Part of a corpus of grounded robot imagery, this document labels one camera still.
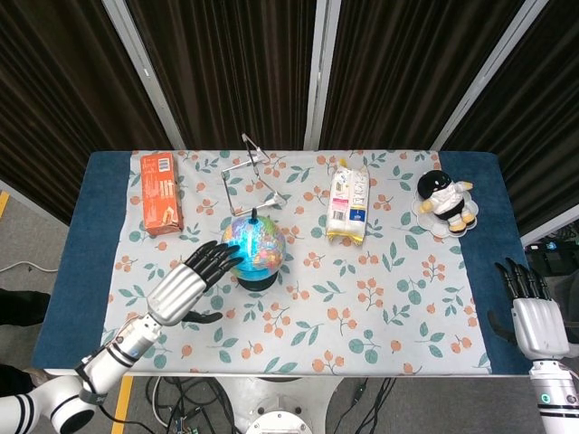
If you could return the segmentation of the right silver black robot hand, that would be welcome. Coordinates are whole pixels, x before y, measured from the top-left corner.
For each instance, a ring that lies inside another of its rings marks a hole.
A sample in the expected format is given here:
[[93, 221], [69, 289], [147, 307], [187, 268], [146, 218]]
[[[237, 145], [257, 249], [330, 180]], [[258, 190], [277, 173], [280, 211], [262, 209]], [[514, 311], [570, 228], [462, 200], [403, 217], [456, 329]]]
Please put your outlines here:
[[530, 361], [576, 358], [578, 345], [568, 341], [565, 322], [559, 305], [551, 296], [545, 279], [508, 258], [497, 262], [496, 269], [511, 301], [511, 330], [499, 322], [493, 311], [487, 313], [495, 335], [517, 346]]

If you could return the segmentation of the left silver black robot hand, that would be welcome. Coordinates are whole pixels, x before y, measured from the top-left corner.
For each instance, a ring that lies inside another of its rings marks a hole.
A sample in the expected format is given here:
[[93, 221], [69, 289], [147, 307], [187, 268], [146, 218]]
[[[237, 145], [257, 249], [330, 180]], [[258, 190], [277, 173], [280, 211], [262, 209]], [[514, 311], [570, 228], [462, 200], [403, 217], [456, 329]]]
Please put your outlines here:
[[204, 293], [216, 284], [243, 258], [237, 257], [240, 246], [208, 241], [183, 263], [171, 270], [147, 296], [147, 313], [161, 326], [181, 322], [211, 324], [223, 318], [222, 313], [202, 314], [194, 306]]

